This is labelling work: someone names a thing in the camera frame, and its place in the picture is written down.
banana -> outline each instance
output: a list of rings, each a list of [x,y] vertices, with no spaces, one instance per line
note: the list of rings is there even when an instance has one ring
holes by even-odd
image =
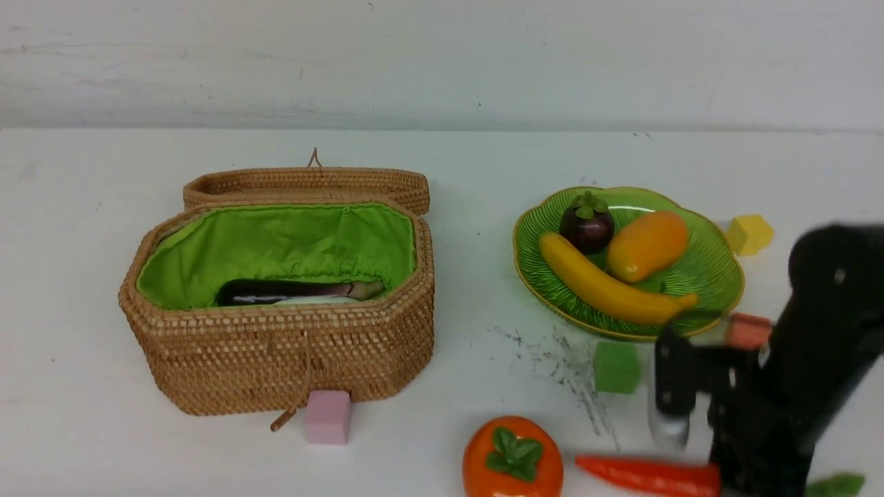
[[[558,233],[543,233],[539,242],[540,255],[552,272],[582,301],[610,317],[663,326],[699,302],[697,294],[674,297],[631,287],[599,269]]]

carrot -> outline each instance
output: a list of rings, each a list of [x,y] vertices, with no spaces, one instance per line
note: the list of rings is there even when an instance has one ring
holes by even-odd
[[[666,497],[719,497],[721,478],[717,466],[685,466],[627,459],[579,455],[576,465],[608,483],[633,491]]]

green plate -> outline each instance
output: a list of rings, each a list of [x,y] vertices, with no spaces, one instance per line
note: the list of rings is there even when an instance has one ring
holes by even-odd
[[[713,310],[717,317],[683,318],[674,323],[682,336],[692,336],[715,327],[743,297],[743,269],[728,247],[721,228],[692,210],[651,190],[634,187],[573,187],[552,194],[537,207],[525,212],[515,223],[513,251],[515,269],[525,286],[556,314],[585,330],[621,340],[654,340],[657,326],[635,325],[615,319],[577,298],[561,282],[540,256],[537,239],[546,231],[559,231],[561,214],[576,195],[591,191],[608,202],[616,231],[633,219],[655,210],[673,210],[685,220],[690,230],[688,250],[672,267],[660,271],[636,285],[643,290],[663,294],[699,295],[697,310]],[[590,260],[605,268],[605,254]]]

mangosteen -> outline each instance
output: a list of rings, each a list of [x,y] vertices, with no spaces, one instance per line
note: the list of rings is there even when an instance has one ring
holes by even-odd
[[[559,234],[585,255],[605,250],[613,238],[614,224],[605,200],[587,191],[565,209]]]

mango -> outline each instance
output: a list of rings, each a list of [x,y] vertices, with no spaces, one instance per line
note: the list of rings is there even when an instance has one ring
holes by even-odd
[[[643,214],[611,240],[608,270],[624,283],[638,283],[678,262],[688,250],[688,238],[688,225],[676,212]]]

